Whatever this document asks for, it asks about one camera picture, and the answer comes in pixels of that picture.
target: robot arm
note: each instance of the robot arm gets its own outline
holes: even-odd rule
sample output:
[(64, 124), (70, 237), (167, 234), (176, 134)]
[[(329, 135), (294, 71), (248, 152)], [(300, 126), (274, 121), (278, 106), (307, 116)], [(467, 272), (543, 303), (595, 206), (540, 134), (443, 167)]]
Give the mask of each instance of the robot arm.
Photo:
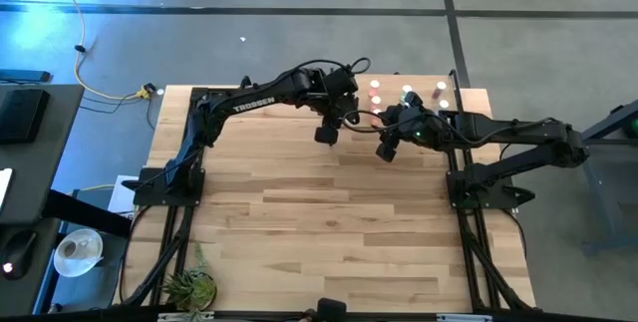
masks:
[[(188, 115), (186, 136), (179, 153), (164, 167), (164, 184), (168, 190), (189, 186), (189, 171), (204, 147), (212, 148), (229, 117), (267, 107), (285, 104), (309, 107), (323, 116), (315, 141), (330, 146), (337, 142), (342, 117), (357, 110), (358, 90), (355, 73), (350, 66), (341, 66), (330, 74), (321, 69), (293, 68), (272, 82), (252, 84), (245, 77), (239, 89), (228, 94), (210, 93), (196, 102)], [(349, 115), (351, 124), (359, 124), (358, 115)]]
[(548, 118), (539, 122), (495, 121), (476, 113), (440, 112), (423, 107), (414, 92), (406, 95), (405, 105), (381, 113), (383, 128), (377, 155), (392, 161), (400, 141), (438, 152), (482, 147), (488, 143), (533, 145), (535, 148), (491, 164), (472, 163), (461, 171), (447, 174), (453, 206), (474, 208), (492, 189), (487, 207), (516, 207), (533, 198), (533, 193), (506, 185), (506, 178), (545, 165), (576, 167), (589, 157), (579, 132), (570, 125)]

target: cable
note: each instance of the cable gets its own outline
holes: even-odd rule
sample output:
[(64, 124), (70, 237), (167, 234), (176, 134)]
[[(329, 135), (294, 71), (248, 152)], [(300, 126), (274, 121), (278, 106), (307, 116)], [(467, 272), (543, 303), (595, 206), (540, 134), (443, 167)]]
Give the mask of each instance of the cable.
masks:
[(125, 99), (127, 99), (127, 98), (128, 98), (128, 97), (130, 97), (130, 96), (134, 96), (134, 95), (136, 95), (136, 94), (137, 94), (137, 93), (133, 93), (133, 94), (129, 94), (129, 95), (125, 96), (125, 97), (122, 97), (122, 98), (120, 99), (120, 102), (119, 102), (119, 103), (117, 103), (116, 107), (115, 107), (113, 110), (111, 110), (111, 111), (101, 111), (101, 110), (98, 110), (98, 109), (88, 108), (88, 107), (84, 107), (84, 106), (80, 106), (80, 109), (88, 110), (88, 111), (90, 111), (90, 112), (94, 112), (94, 113), (101, 113), (101, 114), (114, 114), (114, 113), (115, 113), (115, 112), (116, 112), (116, 111), (117, 111), (117, 110), (118, 110), (118, 109), (122, 106), (122, 103), (124, 102), (124, 100), (125, 100)]
[(122, 302), (124, 302), (124, 294), (122, 293), (122, 285), (124, 284), (124, 270), (127, 267), (127, 253), (129, 252), (129, 245), (131, 244), (131, 239), (133, 238), (133, 232), (136, 229), (136, 225), (138, 224), (138, 221), (142, 219), (142, 216), (144, 216), (144, 214), (147, 212), (147, 210), (149, 210), (149, 208), (151, 208), (150, 205), (142, 207), (142, 209), (140, 209), (140, 212), (138, 213), (136, 218), (131, 223), (131, 232), (129, 233), (129, 238), (127, 239), (127, 243), (124, 247), (124, 253), (122, 254), (122, 259), (120, 263), (121, 265), (120, 266), (120, 286), (118, 288), (118, 293), (120, 295), (121, 304)]
[(142, 184), (139, 185), (138, 187), (134, 188), (133, 191), (139, 190), (140, 188), (142, 188), (142, 187), (148, 185), (149, 183), (153, 182), (154, 180), (156, 180), (158, 177), (164, 176), (165, 174), (169, 173), (170, 171), (173, 171), (174, 169), (182, 166), (183, 164), (188, 162), (191, 158), (193, 158), (194, 156), (199, 154), (199, 152), (201, 152), (202, 150), (203, 150), (203, 147), (197, 149), (196, 151), (192, 152), (192, 154), (190, 154), (189, 156), (184, 158), (180, 163), (176, 164), (175, 166), (172, 166), (171, 168), (164, 169), (160, 173), (158, 173), (157, 175), (155, 175), (155, 176), (147, 179), (146, 181), (142, 182)]
[(368, 65), (366, 66), (366, 68), (360, 70), (360, 71), (352, 71), (352, 74), (362, 74), (362, 73), (366, 73), (368, 71), (368, 69), (370, 69), (370, 66), (372, 65), (372, 62), (370, 61), (370, 58), (367, 57), (361, 57), (359, 59), (357, 59), (354, 63), (352, 63), (352, 67), (351, 69), (354, 69), (357, 64), (361, 63), (361, 62), (368, 62)]
[(501, 161), (501, 160), (502, 160), (502, 155), (505, 153), (505, 151), (507, 150), (507, 148), (509, 148), (510, 146), (511, 146), (511, 143), (507, 144), (507, 145), (505, 146), (505, 148), (503, 148), (503, 149), (500, 151), (500, 155), (498, 156), (498, 161)]
[(82, 80), (82, 78), (80, 77), (80, 53), (84, 53), (84, 52), (86, 52), (86, 51), (87, 51), (87, 50), (86, 50), (86, 48), (84, 47), (85, 38), (86, 38), (86, 35), (87, 35), (87, 25), (86, 25), (85, 20), (84, 20), (84, 15), (82, 14), (82, 10), (80, 9), (80, 5), (78, 4), (78, 2), (77, 2), (76, 0), (72, 0), (72, 1), (73, 1), (73, 5), (76, 7), (76, 10), (78, 11), (78, 15), (80, 16), (80, 21), (82, 22), (82, 38), (80, 39), (80, 44), (78, 44), (78, 45), (76, 45), (76, 46), (75, 46), (75, 50), (76, 50), (76, 62), (75, 62), (75, 65), (74, 65), (74, 69), (73, 69), (73, 71), (74, 71), (74, 73), (75, 73), (76, 80), (78, 81), (78, 83), (79, 83), (81, 86), (83, 86), (83, 87), (84, 87), (84, 89), (88, 90), (89, 92), (91, 92), (91, 93), (93, 93), (93, 94), (96, 94), (96, 95), (99, 95), (99, 96), (101, 96), (101, 97), (103, 97), (103, 98), (106, 98), (106, 99), (112, 99), (112, 100), (119, 100), (119, 99), (122, 99), (122, 100), (129, 100), (129, 99), (134, 99), (134, 98), (136, 97), (136, 95), (135, 95), (135, 94), (127, 95), (127, 96), (124, 96), (124, 97), (117, 97), (117, 96), (111, 96), (111, 95), (108, 95), (108, 94), (104, 94), (104, 93), (102, 93), (102, 92), (100, 92), (100, 91), (98, 91), (98, 90), (96, 90), (96, 89), (93, 89), (93, 88), (89, 87), (89, 86), (88, 86), (88, 85), (87, 85), (87, 84), (86, 84), (86, 83)]
[(124, 103), (111, 103), (111, 102), (103, 102), (103, 101), (99, 101), (97, 99), (91, 99), (91, 98), (87, 98), (87, 97), (82, 97), (82, 99), (87, 100), (89, 102), (93, 102), (93, 103), (99, 103), (99, 104), (104, 104), (104, 105), (110, 105), (110, 106), (116, 106), (116, 105), (133, 105), (133, 104), (137, 104), (139, 102), (141, 102), (143, 99), (138, 99), (135, 100), (134, 102), (124, 102)]
[(501, 211), (503, 211), (507, 216), (509, 216), (509, 218), (511, 218), (512, 221), (514, 221), (514, 223), (516, 223), (516, 226), (518, 226), (518, 231), (520, 232), (520, 243), (522, 243), (522, 253), (525, 256), (525, 259), (527, 259), (527, 242), (525, 241), (525, 232), (522, 230), (522, 226), (520, 225), (520, 222), (518, 222), (518, 219), (516, 218), (516, 216), (514, 216), (513, 213), (511, 213), (511, 211), (509, 211), (506, 208), (502, 208)]
[[(451, 131), (454, 135), (456, 135), (459, 139), (461, 139), (462, 141), (464, 141), (464, 143), (468, 144), (470, 147), (482, 146), (482, 145), (484, 145), (485, 143), (487, 143), (491, 137), (493, 137), (494, 135), (500, 134), (500, 133), (504, 133), (504, 132), (507, 132), (507, 131), (510, 131), (510, 130), (517, 130), (517, 131), (518, 131), (518, 130), (525, 130), (525, 129), (529, 129), (529, 128), (533, 128), (533, 127), (539, 126), (539, 125), (544, 124), (544, 123), (546, 123), (546, 122), (548, 122), (548, 121), (555, 121), (555, 119), (554, 119), (554, 118), (545, 118), (545, 119), (539, 120), (539, 121), (537, 121), (537, 122), (528, 123), (528, 124), (524, 124), (524, 125), (520, 125), (520, 126), (511, 125), (511, 126), (509, 126), (509, 127), (496, 129), (495, 131), (493, 131), (493, 132), (491, 132), (491, 133), (489, 133), (489, 134), (485, 135), (484, 137), (482, 137), (481, 139), (479, 139), (479, 140), (477, 140), (477, 141), (471, 141), (471, 140), (469, 140), (468, 138), (466, 138), (465, 136), (463, 136), (463, 135), (462, 135), (462, 134), (461, 134), (461, 133), (460, 133), (460, 132), (459, 132), (459, 131), (455, 128), (455, 127), (453, 127), (453, 126), (452, 126), (452, 125), (451, 125), (451, 124), (450, 124), (447, 120), (445, 120), (445, 119), (444, 119), (444, 118), (442, 118), (442, 117), (439, 117), (438, 115), (436, 115), (436, 114), (434, 114), (434, 113), (429, 113), (429, 112), (422, 113), (422, 114), (420, 114), (420, 115), (417, 115), (417, 116), (411, 117), (411, 118), (409, 118), (409, 119), (406, 119), (406, 120), (404, 120), (404, 121), (402, 121), (402, 122), (395, 123), (395, 124), (392, 124), (392, 125), (388, 125), (388, 126), (385, 126), (385, 127), (382, 127), (382, 128), (374, 128), (374, 127), (373, 127), (373, 128), (371, 128), (371, 129), (359, 129), (359, 128), (355, 128), (355, 127), (351, 126), (349, 123), (347, 123), (346, 117), (348, 117), (349, 115), (355, 114), (355, 113), (362, 113), (362, 112), (363, 112), (363, 111), (352, 111), (352, 112), (348, 112), (348, 113), (344, 114), (344, 116), (343, 116), (343, 118), (342, 118), (342, 119), (343, 119), (343, 125), (344, 125), (344, 127), (346, 127), (347, 129), (349, 129), (349, 130), (351, 130), (351, 131), (353, 131), (353, 132), (357, 132), (357, 133), (364, 133), (364, 134), (380, 133), (380, 132), (386, 131), (386, 130), (388, 130), (388, 129), (396, 128), (396, 127), (401, 126), (401, 125), (403, 125), (403, 124), (407, 124), (407, 123), (409, 123), (409, 122), (411, 122), (411, 121), (414, 121), (414, 120), (416, 120), (416, 119), (420, 119), (420, 118), (422, 118), (422, 117), (427, 117), (427, 116), (429, 116), (429, 117), (432, 117), (432, 118), (435, 118), (435, 119), (439, 120), (439, 121), (440, 121), (440, 122), (442, 122), (444, 125), (446, 125), (446, 127), (447, 127), (448, 129), (450, 129), (450, 131)], [(377, 117), (377, 118), (383, 119), (383, 117), (381, 117), (380, 115), (378, 115), (378, 114), (374, 114), (374, 113), (372, 113), (372, 112), (367, 112), (367, 111), (366, 111), (366, 113), (364, 113), (364, 114), (372, 115), (372, 116), (374, 116), (374, 117)]]
[(151, 123), (151, 117), (150, 117), (152, 103), (153, 103), (153, 98), (150, 98), (149, 106), (147, 107), (147, 124), (149, 124), (149, 127), (151, 128), (151, 130), (155, 131), (156, 127), (154, 127), (153, 123)]

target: gray floor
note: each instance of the gray floor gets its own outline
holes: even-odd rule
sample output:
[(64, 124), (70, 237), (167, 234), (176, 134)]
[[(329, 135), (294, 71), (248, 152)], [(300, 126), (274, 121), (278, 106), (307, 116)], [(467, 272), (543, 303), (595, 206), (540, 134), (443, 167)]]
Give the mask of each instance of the gray floor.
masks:
[[(67, 2), (68, 0), (39, 0)], [(443, 0), (79, 0), (83, 3), (217, 7), (442, 8)], [(638, 0), (455, 0), (460, 9), (636, 10)], [(445, 74), (454, 66), (445, 18), (87, 15), (82, 75), (112, 94), (141, 84), (228, 84), (272, 79), (312, 58), (372, 58), (374, 73)], [(473, 87), (488, 88), (497, 118), (546, 116), (586, 128), (638, 98), (636, 20), (461, 19)], [(0, 13), (0, 67), (45, 69), (74, 83), (74, 14)], [(159, 102), (155, 102), (153, 119)], [(109, 183), (137, 173), (152, 132), (146, 106), (116, 115), (80, 112), (55, 187)], [(516, 183), (537, 192), (521, 209), (538, 306), (552, 312), (635, 320), (638, 249), (585, 257), (600, 238), (580, 169), (543, 168)]]

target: wooden table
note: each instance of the wooden table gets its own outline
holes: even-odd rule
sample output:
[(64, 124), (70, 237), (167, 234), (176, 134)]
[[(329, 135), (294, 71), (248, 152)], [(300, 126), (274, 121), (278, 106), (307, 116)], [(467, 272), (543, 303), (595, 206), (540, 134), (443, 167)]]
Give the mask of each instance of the wooden table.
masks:
[[(431, 107), (438, 104), (431, 99), (435, 84), (452, 86), (447, 76), (361, 75), (362, 109), (369, 108), (373, 79), (381, 82), (382, 109), (397, 104), (406, 84)], [(148, 166), (163, 166), (177, 153), (191, 88), (166, 88)], [(467, 111), (490, 116), (486, 90), (462, 96)], [(455, 107), (451, 88), (441, 99)], [(206, 150), (204, 197), (190, 241), (201, 243), (219, 286), (211, 309), (303, 311), (329, 297), (353, 312), (470, 311), (445, 156), (402, 143), (386, 163), (375, 156), (376, 134), (342, 129), (330, 148), (313, 140), (319, 124), (305, 107), (270, 106), (229, 119)], [(475, 161), (496, 161), (498, 153), (498, 146), (485, 146), (474, 150)], [(137, 227), (125, 296), (158, 257), (165, 214), (154, 207)], [(495, 265), (533, 305), (516, 225), (498, 210), (486, 211), (485, 222)], [(186, 266), (192, 265), (190, 245)]]

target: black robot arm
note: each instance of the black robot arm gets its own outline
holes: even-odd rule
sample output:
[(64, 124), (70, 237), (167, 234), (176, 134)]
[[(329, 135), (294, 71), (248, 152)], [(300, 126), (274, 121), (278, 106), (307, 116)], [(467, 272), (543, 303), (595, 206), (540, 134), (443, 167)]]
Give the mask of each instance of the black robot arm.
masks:
[(381, 134), (377, 155), (384, 161), (392, 161), (400, 141), (438, 152), (479, 148), (488, 143), (536, 146), (502, 161), (472, 163), (464, 170), (450, 171), (447, 182), (453, 207), (477, 207), (489, 189), (496, 203), (487, 202), (483, 207), (516, 207), (532, 199), (533, 193), (515, 188), (505, 179), (545, 165), (576, 167), (589, 157), (580, 133), (553, 118), (520, 122), (495, 121), (476, 113), (435, 114), (423, 107), (414, 92), (406, 95), (405, 102), (380, 114), (385, 126), (377, 128)]
[[(179, 153), (166, 164), (165, 186), (168, 189), (188, 187), (189, 171), (203, 147), (212, 148), (229, 117), (273, 104), (301, 108), (309, 107), (323, 116), (315, 141), (334, 145), (342, 117), (356, 111), (358, 90), (354, 73), (343, 66), (327, 74), (321, 69), (294, 68), (262, 85), (252, 84), (245, 77), (239, 89), (229, 94), (209, 93), (202, 96), (188, 115), (186, 136)], [(359, 123), (359, 116), (349, 116), (349, 122)]]
[[(367, 58), (362, 58), (353, 66), (360, 61), (370, 63)], [(321, 69), (303, 68), (315, 62), (336, 64), (339, 68), (330, 74)], [(337, 130), (342, 125), (344, 115), (357, 110), (358, 99), (354, 95), (358, 90), (354, 79), (357, 73), (360, 72), (354, 72), (352, 66), (317, 60), (286, 71), (266, 84), (252, 84), (248, 77), (244, 77), (237, 90), (228, 93), (208, 91), (199, 97), (194, 109), (188, 114), (186, 132), (177, 156), (169, 160), (154, 177), (142, 182), (124, 182), (126, 187), (136, 192), (135, 203), (161, 200), (162, 204), (184, 205), (188, 208), (184, 211), (174, 237), (160, 253), (156, 265), (133, 295), (122, 304), (141, 305), (158, 278), (163, 276), (171, 257), (187, 242), (193, 216), (191, 202), (194, 201), (195, 205), (199, 203), (203, 184), (204, 172), (200, 169), (200, 155), (205, 147), (213, 147), (226, 119), (273, 104), (286, 104), (296, 108), (307, 106), (323, 117), (321, 127), (315, 132), (315, 141), (332, 146), (337, 142)], [(359, 116), (349, 115), (348, 122), (359, 124)], [(160, 177), (163, 180), (156, 183), (156, 179)]]

